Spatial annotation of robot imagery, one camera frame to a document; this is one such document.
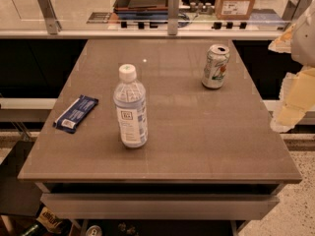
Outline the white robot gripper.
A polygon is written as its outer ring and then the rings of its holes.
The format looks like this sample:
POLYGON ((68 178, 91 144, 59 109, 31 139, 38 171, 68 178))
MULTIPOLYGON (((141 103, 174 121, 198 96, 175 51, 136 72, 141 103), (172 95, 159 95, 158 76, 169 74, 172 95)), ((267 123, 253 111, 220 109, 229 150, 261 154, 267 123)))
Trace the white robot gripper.
POLYGON ((291 58, 303 65, 297 74, 285 75, 270 123, 273 131, 285 133, 315 106, 315 0, 296 24, 273 40, 268 49, 277 53, 291 52, 291 58))

